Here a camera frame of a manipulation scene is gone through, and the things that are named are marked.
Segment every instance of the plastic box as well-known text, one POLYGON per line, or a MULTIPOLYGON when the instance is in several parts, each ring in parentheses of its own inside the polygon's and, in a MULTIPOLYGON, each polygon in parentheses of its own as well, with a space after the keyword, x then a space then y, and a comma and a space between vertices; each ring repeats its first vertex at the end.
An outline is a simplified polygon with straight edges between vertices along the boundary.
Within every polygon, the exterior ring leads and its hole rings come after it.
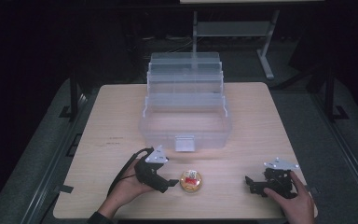
POLYGON ((153 53, 139 128, 149 147, 223 147, 231 120, 218 53, 153 53))

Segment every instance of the sleeve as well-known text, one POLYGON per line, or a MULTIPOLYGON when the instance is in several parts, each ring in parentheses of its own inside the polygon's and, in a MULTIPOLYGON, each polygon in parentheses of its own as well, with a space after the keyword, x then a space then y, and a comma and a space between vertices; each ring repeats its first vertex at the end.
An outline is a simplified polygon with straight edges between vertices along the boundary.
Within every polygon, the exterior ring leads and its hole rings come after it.
POLYGON ((88 224, 114 224, 112 220, 107 217, 104 217, 98 212, 94 212, 92 216, 87 220, 88 224))

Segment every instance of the background desk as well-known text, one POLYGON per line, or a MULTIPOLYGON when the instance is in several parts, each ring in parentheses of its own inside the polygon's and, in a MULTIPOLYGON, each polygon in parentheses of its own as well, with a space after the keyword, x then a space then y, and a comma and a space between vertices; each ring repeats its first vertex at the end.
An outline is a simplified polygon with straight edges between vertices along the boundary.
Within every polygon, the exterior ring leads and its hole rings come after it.
MULTIPOLYGON (((233 130, 221 149, 179 153, 166 149, 170 161, 158 170, 178 179, 188 169, 202 174, 197 193, 179 185, 165 193, 147 193, 120 208, 116 218, 279 218, 279 206, 251 194, 244 183, 250 176, 264 180, 265 161, 276 157, 297 163, 269 89, 263 83, 226 83, 225 94, 233 130)), ((89 116, 65 186, 54 209, 57 218, 88 218, 98 209, 119 170, 144 148, 138 121, 146 85, 103 86, 89 116)), ((298 176, 304 181, 301 171, 298 176)))

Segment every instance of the gold lid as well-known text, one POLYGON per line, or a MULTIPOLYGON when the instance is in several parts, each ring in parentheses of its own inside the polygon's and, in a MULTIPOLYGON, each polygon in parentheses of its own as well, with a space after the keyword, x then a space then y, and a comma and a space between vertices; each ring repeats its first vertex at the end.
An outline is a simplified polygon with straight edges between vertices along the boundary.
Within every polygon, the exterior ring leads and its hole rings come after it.
POLYGON ((200 189, 201 175, 195 170, 184 171, 180 178, 180 185, 186 192, 193 193, 200 189))

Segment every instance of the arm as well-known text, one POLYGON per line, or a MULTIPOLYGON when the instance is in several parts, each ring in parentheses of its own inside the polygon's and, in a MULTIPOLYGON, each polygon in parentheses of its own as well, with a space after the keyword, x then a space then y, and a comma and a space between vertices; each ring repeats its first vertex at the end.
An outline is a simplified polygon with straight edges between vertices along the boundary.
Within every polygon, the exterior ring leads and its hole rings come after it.
POLYGON ((264 192, 278 203, 290 224, 313 224, 314 218, 314 202, 308 194, 304 184, 298 179, 294 172, 290 173, 295 187, 297 196, 293 199, 285 199, 272 189, 264 189, 264 192))
POLYGON ((135 160, 122 176, 112 192, 107 196, 103 204, 98 209, 98 213, 112 219, 118 208, 130 203, 139 195, 152 191, 153 189, 138 181, 135 176, 134 166, 138 162, 135 160))

